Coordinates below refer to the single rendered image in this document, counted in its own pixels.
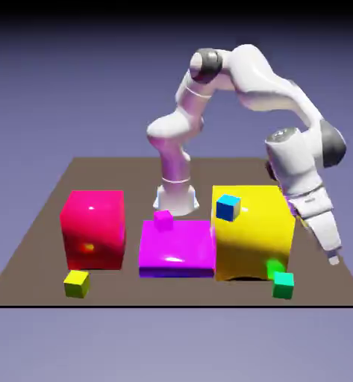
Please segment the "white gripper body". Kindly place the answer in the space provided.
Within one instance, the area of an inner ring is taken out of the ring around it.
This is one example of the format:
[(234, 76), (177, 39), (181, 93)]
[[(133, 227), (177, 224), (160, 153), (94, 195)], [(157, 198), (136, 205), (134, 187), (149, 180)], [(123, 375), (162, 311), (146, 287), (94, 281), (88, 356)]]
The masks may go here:
[(304, 221), (324, 251), (335, 251), (341, 248), (341, 239), (332, 211), (312, 216)]

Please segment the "small green cube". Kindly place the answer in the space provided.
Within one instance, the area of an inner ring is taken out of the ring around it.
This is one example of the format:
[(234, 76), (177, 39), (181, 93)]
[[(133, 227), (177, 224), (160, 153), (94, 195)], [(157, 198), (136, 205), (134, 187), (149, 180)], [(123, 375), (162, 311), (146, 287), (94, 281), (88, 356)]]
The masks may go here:
[(275, 272), (272, 285), (272, 297), (290, 300), (293, 296), (294, 286), (293, 273)]

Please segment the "small blue cube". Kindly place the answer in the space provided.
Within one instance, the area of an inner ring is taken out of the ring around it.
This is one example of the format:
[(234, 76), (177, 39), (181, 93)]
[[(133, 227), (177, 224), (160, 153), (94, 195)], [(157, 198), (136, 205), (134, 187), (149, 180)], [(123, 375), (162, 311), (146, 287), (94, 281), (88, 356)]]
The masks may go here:
[(240, 214), (241, 198), (223, 194), (216, 201), (216, 218), (233, 222)]

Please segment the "small magenta cube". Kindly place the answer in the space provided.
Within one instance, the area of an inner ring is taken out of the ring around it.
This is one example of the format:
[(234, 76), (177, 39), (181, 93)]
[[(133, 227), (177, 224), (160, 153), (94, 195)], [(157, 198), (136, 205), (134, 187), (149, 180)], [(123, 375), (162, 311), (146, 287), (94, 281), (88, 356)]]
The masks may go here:
[(157, 210), (154, 212), (154, 227), (160, 231), (170, 231), (173, 229), (174, 219), (168, 210)]

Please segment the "small yellow cube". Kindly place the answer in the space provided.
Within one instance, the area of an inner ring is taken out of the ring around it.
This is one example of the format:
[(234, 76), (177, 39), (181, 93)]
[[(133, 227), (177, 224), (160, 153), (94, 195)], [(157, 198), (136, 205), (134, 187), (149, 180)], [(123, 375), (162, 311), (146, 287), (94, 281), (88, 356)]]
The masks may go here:
[(84, 298), (90, 288), (90, 274), (86, 271), (70, 270), (63, 285), (66, 297)]

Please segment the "large yellow box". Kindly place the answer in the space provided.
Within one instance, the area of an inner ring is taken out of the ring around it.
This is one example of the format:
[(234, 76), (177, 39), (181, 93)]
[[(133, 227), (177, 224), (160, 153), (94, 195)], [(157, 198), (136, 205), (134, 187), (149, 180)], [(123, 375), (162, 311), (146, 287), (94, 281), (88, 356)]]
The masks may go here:
[[(233, 222), (216, 218), (216, 201), (223, 195), (241, 198)], [(214, 185), (211, 225), (216, 239), (216, 279), (272, 280), (287, 271), (296, 221), (277, 186)]]

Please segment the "large magenta box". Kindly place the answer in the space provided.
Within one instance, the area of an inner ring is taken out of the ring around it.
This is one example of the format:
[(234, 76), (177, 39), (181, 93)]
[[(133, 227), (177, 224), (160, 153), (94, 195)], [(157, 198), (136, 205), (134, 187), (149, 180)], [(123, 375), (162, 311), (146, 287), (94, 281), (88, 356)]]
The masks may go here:
[(216, 244), (205, 220), (176, 220), (169, 230), (143, 222), (138, 252), (142, 278), (212, 278)]

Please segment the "large red box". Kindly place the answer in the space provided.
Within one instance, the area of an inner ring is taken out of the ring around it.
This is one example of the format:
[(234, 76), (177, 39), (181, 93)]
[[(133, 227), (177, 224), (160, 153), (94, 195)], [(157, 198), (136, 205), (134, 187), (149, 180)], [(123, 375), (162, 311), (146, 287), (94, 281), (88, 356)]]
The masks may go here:
[(60, 212), (70, 270), (120, 270), (126, 244), (124, 192), (73, 190)]

